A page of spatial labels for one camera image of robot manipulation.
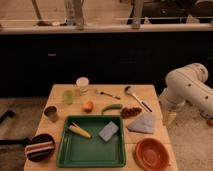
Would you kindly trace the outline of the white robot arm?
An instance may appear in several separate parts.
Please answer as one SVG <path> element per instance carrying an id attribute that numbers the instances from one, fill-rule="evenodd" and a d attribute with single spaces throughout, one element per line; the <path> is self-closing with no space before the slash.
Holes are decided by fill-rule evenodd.
<path id="1" fill-rule="evenodd" d="M 205 84 L 207 79 L 208 70 L 200 63 L 174 69 L 166 75 L 166 88 L 159 96 L 164 125 L 174 121 L 176 112 L 186 101 L 213 118 L 213 88 Z"/>

